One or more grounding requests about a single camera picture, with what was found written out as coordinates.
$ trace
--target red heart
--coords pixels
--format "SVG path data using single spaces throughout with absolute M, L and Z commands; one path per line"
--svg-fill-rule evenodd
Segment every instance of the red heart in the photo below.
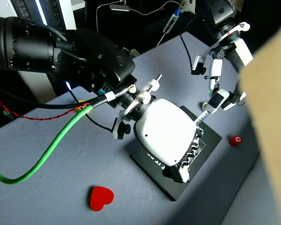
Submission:
M 114 194 L 105 187 L 94 187 L 90 197 L 90 207 L 93 211 L 100 211 L 104 205 L 110 204 Z

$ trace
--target table surface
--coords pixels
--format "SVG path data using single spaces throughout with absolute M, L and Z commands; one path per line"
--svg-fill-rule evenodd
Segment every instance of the table surface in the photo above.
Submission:
M 183 37 L 194 61 L 207 46 L 188 33 Z M 180 37 L 138 56 L 134 62 L 132 74 L 139 88 L 162 73 L 160 89 L 154 94 L 185 105 L 196 115 L 201 113 L 199 103 L 209 99 L 208 81 L 202 75 L 190 74 Z M 234 90 L 237 80 L 233 67 L 224 60 L 221 86 Z M 95 96 L 80 87 L 73 92 L 78 99 Z M 66 93 L 50 103 L 72 102 Z M 119 110 L 105 104 L 90 116 L 111 127 Z M 35 109 L 27 116 L 49 117 L 64 111 Z M 0 128 L 0 171 L 10 178 L 27 172 L 72 116 L 50 121 L 19 118 Z M 16 185 L 0 182 L 0 225 L 220 224 L 259 150 L 246 105 L 219 110 L 205 122 L 223 139 L 177 202 L 171 202 L 129 158 L 139 145 L 133 133 L 114 141 L 111 133 L 84 117 L 30 179 Z M 230 147 L 229 135 L 242 135 L 244 143 Z M 89 208 L 93 186 L 110 188 L 115 194 L 113 203 L 100 212 Z

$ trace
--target white tape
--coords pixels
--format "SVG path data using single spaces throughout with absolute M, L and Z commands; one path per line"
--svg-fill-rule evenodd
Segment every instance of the white tape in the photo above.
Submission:
M 108 102 L 116 99 L 116 96 L 115 96 L 115 94 L 112 91 L 107 92 L 105 94 L 105 96 L 106 96 Z

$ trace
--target green wire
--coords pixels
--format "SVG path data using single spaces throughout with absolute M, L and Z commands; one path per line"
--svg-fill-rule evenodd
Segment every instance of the green wire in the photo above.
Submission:
M 46 162 L 48 157 L 51 155 L 51 153 L 54 151 L 58 143 L 61 141 L 61 139 L 66 135 L 66 133 L 72 128 L 72 126 L 77 123 L 85 114 L 89 113 L 93 107 L 91 105 L 86 106 L 84 109 L 82 109 L 79 113 L 77 113 L 58 133 L 58 135 L 55 137 L 55 139 L 52 141 L 50 146 L 47 148 L 47 150 L 44 152 L 44 154 L 41 156 L 41 158 L 38 160 L 38 162 L 24 175 L 21 177 L 18 177 L 16 179 L 10 179 L 5 176 L 3 176 L 0 173 L 0 181 L 6 184 L 16 184 L 23 182 L 27 180 L 29 177 L 31 177 L 38 169 Z

